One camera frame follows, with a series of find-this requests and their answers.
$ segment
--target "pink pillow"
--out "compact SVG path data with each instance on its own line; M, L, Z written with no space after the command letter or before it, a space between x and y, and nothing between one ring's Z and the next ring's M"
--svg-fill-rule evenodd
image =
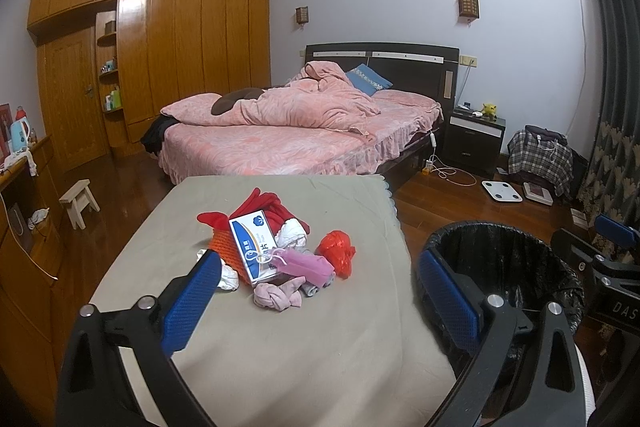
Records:
M221 97L215 92L195 94L163 107L160 113L188 125L214 125L214 119L218 117L211 116L211 106Z

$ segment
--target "corner shelf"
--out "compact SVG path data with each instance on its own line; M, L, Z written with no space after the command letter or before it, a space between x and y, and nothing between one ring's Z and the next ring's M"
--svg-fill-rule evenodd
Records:
M101 37L98 37L98 46L113 46L116 43L116 32L107 33Z
M98 75L98 78L102 80L104 78L107 78L108 76L111 76L112 74L117 74L117 73L118 73L118 70L107 71L106 73L100 73Z
M120 106L120 107L116 107L115 109L110 109L110 110L108 110L108 111L107 111L107 110L105 110L105 109L103 109L103 110L102 110L102 112L103 112L104 114L111 114L112 112L118 112L118 111L121 111L121 110L123 110L123 107L122 107L122 106Z

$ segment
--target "yellow plush toy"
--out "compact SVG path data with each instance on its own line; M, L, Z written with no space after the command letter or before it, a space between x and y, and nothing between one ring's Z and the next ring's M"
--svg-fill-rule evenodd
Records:
M483 103L482 104L482 115L483 116L488 116L489 118L495 118L497 109L498 108L495 106L495 103Z

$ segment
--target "black trash bag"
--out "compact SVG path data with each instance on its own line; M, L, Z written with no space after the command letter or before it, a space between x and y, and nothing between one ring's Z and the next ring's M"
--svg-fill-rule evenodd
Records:
M484 295L494 293L516 308L537 312L549 301L558 302L572 333L578 329L585 308L582 284L568 264L529 233L499 223L461 221L432 233L424 250L433 247L454 272L471 277ZM418 288L427 318L439 330L440 345L458 377L469 355L456 347L426 291L419 283ZM497 388L511 380L523 353L522 345L512 344Z

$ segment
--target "orange knitted cloth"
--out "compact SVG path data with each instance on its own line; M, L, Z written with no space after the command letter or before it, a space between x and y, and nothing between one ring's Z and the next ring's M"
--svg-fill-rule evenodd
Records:
M228 230L214 230L213 239L209 243L209 249L218 252L220 258L227 263L231 268L238 272L238 277L249 286L249 276L246 273L246 268L242 264L240 259L240 253L234 236Z

